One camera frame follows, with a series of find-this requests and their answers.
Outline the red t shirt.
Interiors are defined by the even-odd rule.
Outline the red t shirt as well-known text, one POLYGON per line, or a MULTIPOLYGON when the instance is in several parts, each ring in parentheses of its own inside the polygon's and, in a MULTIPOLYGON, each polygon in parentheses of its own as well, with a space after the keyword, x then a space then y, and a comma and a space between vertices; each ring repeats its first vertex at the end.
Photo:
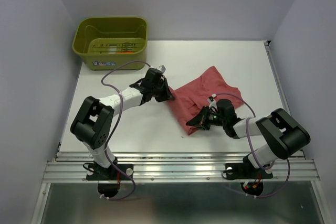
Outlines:
POLYGON ((231 100, 234 108, 243 105, 242 96, 238 88, 228 85, 222 75, 214 66, 209 67, 203 74, 193 81, 173 90, 170 88, 174 99, 167 101, 175 119, 187 135, 197 131, 195 127, 186 123, 194 118, 204 106, 208 106, 208 97, 221 94, 218 99, 231 100))

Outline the olive green plastic bin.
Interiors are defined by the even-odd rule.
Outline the olive green plastic bin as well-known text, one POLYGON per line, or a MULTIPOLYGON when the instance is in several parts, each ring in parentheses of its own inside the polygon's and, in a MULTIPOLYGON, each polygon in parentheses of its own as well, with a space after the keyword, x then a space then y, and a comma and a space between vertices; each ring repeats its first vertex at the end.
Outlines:
POLYGON ((76 31, 72 49, 90 70, 140 70, 145 66, 148 24, 140 17, 90 17, 76 31))

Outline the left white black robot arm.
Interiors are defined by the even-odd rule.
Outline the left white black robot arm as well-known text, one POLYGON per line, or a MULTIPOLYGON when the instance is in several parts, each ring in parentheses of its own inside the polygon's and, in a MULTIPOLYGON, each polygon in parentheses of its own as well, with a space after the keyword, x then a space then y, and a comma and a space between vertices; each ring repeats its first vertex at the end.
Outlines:
POLYGON ((113 178, 117 172, 115 156, 107 142, 114 116, 130 108, 141 106, 155 98, 157 102, 173 100, 163 65, 150 67, 145 77, 129 85, 122 92, 96 99, 86 97, 70 127, 71 133, 86 146, 99 173, 106 179, 113 178))

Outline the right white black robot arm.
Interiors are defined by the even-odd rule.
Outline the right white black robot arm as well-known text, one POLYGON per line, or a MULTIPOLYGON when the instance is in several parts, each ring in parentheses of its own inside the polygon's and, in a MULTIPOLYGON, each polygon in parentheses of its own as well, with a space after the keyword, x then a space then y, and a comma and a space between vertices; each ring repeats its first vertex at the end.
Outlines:
POLYGON ((212 99, 186 125, 202 130, 221 126, 231 138, 246 137, 250 154, 244 157, 241 170, 248 177, 255 176, 260 169, 269 169, 277 159, 287 159, 311 141, 308 131, 284 109, 276 109, 259 119, 241 119, 227 99, 217 102, 212 99))

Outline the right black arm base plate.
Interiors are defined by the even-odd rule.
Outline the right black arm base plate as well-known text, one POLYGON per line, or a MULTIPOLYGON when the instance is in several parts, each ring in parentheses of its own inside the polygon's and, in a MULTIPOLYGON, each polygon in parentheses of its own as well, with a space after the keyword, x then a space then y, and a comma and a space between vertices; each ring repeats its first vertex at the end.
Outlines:
POLYGON ((272 179, 273 174, 260 168, 254 168, 247 163, 226 163, 222 171, 222 177, 227 180, 252 180, 255 178, 272 179))

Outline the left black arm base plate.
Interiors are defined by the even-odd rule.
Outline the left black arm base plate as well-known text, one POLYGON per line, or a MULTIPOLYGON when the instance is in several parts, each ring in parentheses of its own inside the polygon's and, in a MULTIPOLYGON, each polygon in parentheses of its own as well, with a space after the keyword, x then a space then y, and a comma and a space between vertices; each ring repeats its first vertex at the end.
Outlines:
POLYGON ((83 168, 86 170, 86 180, 88 181, 103 181, 103 180, 129 180, 126 175, 122 175, 115 168, 110 166, 109 168, 103 168, 93 163, 84 163, 83 168))

